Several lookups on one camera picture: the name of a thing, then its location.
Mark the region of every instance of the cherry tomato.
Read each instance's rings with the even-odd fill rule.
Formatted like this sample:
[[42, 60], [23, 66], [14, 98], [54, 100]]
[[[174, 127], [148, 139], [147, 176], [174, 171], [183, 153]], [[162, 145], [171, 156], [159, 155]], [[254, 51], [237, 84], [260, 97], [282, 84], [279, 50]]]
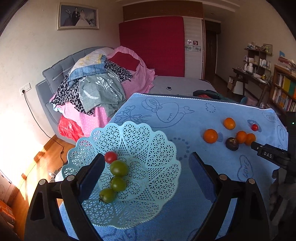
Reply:
[[116, 198], [116, 192], [113, 191], [111, 188], [104, 188], [99, 193], [101, 201], [104, 203], [111, 203]]
[[258, 131], [259, 130], [259, 126], [256, 124], [253, 124], [251, 127], [252, 131]]
[[127, 173], [128, 173], [128, 166], [125, 161], [116, 160], [111, 163], [110, 172], [114, 176], [123, 177], [123, 176], [127, 175]]
[[110, 181], [110, 187], [115, 192], [121, 192], [126, 189], [126, 182], [122, 177], [113, 177]]
[[113, 151], [108, 151], [105, 154], [105, 161], [109, 164], [117, 160], [117, 154]]

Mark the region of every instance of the pink bedsheet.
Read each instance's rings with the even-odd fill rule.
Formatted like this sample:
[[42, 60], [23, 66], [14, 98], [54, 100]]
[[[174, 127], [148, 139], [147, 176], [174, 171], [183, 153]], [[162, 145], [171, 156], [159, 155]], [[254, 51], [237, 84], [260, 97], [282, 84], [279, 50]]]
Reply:
[[[155, 78], [154, 70], [148, 69], [144, 61], [134, 51], [123, 46], [116, 48], [114, 53], [107, 56], [107, 58], [112, 58], [117, 52], [128, 53], [140, 61], [136, 72], [130, 71], [133, 74], [131, 81], [126, 80], [121, 83], [126, 94], [126, 99], [136, 92], [149, 93], [149, 90], [153, 87], [153, 80]], [[86, 115], [79, 112], [69, 102], [63, 106], [56, 106], [55, 109], [58, 109], [67, 119], [75, 121], [81, 127], [86, 137], [90, 136], [93, 129], [104, 127], [110, 121], [104, 107], [95, 107], [95, 113], [93, 115]]]
[[89, 137], [91, 131], [97, 127], [104, 127], [109, 123], [111, 118], [106, 114], [104, 107], [95, 107], [93, 115], [87, 115], [75, 109], [70, 102], [65, 105], [56, 106], [63, 116], [67, 119], [75, 121], [82, 129], [84, 135]]
[[122, 82], [122, 87], [126, 94], [126, 99], [132, 96], [133, 93], [149, 93], [149, 90], [154, 86], [155, 71], [148, 69], [144, 61], [131, 49], [120, 46], [114, 50], [114, 53], [108, 55], [107, 58], [112, 58], [117, 52], [128, 53], [135, 59], [140, 61], [136, 72], [130, 71], [133, 74], [131, 81]]

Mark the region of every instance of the wooden door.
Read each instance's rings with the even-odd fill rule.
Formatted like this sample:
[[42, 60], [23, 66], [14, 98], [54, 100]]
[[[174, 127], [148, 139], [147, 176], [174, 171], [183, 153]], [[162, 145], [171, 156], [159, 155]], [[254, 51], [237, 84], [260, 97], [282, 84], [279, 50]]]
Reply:
[[206, 30], [205, 80], [212, 82], [216, 73], [217, 34]]

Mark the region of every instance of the bottle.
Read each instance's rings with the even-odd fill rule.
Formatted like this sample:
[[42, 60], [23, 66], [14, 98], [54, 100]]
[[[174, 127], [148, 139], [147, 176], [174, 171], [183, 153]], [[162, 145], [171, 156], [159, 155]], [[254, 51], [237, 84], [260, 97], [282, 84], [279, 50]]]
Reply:
[[253, 73], [253, 64], [252, 63], [249, 63], [247, 71], [250, 72], [250, 73]]

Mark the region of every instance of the shelf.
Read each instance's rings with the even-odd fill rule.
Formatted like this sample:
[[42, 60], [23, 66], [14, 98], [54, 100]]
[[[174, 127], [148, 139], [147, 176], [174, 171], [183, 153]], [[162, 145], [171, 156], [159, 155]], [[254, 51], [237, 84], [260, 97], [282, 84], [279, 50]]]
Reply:
[[277, 87], [278, 89], [282, 90], [287, 96], [289, 96], [292, 100], [296, 101], [296, 99], [291, 96], [287, 91], [285, 91], [282, 87], [280, 87], [278, 84], [274, 83], [274, 86]]
[[289, 70], [286, 70], [286, 69], [284, 69], [284, 68], [282, 68], [282, 67], [280, 67], [280, 66], [278, 66], [278, 65], [274, 65], [274, 68], [276, 69], [276, 70], [278, 70], [279, 72], [281, 72], [280, 74], [284, 74], [284, 75], [286, 75], [288, 78], [292, 78], [294, 81], [296, 81], [296, 77], [294, 77], [294, 76], [292, 76], [291, 75], [291, 71], [289, 71]]
[[251, 64], [253, 64], [253, 65], [255, 65], [255, 66], [258, 66], [258, 67], [260, 67], [260, 68], [263, 68], [263, 69], [266, 69], [266, 70], [268, 70], [268, 71], [271, 71], [270, 69], [265, 68], [265, 67], [262, 67], [262, 66], [260, 66], [260, 65], [258, 65], [258, 64], [253, 63], [253, 62], [248, 62], [248, 61], [245, 61], [245, 60], [244, 60], [244, 62], [246, 62], [246, 63], [251, 63]]
[[266, 55], [268, 55], [268, 56], [273, 56], [273, 54], [271, 54], [271, 53], [267, 53], [265, 51], [260, 51], [260, 50], [256, 50], [256, 49], [247, 49], [247, 48], [245, 48], [245, 50], [254, 51], [254, 52], [258, 52], [258, 53], [266, 53]]
[[280, 105], [278, 105], [276, 102], [274, 102], [273, 99], [270, 99], [270, 101], [272, 102], [272, 104], [274, 104], [279, 109], [280, 112], [282, 112], [284, 115], [286, 114], [285, 110]]

